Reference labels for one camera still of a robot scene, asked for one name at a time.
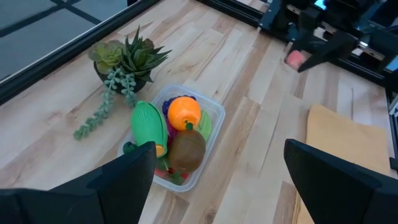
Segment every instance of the wood plank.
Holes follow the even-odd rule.
[[[292,184],[282,182],[272,224],[291,224],[294,215],[297,190]]]
[[[178,224],[187,211],[189,202],[167,192],[153,224]]]
[[[243,150],[258,110],[258,104],[243,99],[225,135],[219,139],[220,145],[213,152],[211,162],[203,170],[197,186],[190,192],[190,206],[182,223],[206,223],[217,212],[231,178],[230,170]]]

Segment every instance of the pink object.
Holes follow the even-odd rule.
[[[304,63],[304,61],[305,61],[304,55],[301,54],[301,52],[299,52],[298,50],[294,50],[285,59],[285,63],[288,66],[292,67],[294,70],[299,69],[299,67],[301,66],[301,64]]]

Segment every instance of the red toy fruit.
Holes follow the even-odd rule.
[[[298,70],[301,64],[304,63],[304,61],[305,61],[304,55],[301,54],[301,52],[299,52],[298,50],[294,50],[285,59],[285,63],[294,70]]]
[[[165,179],[167,177],[167,174],[169,174],[167,171],[155,169],[155,175],[162,179]]]

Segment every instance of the potted succulent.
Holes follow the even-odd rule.
[[[132,43],[128,37],[123,43],[118,40],[98,42],[89,51],[89,58],[94,61],[94,69],[103,81],[105,91],[103,102],[92,118],[77,129],[73,136],[80,140],[94,131],[103,120],[108,118],[117,93],[125,96],[124,102],[133,108],[136,104],[136,93],[147,82],[153,82],[150,72],[167,59],[171,50],[159,53],[163,47],[155,48],[150,39],[139,36],[139,27]]]

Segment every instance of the dark floor tile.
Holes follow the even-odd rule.
[[[35,62],[94,24],[62,9],[0,39],[0,80]]]

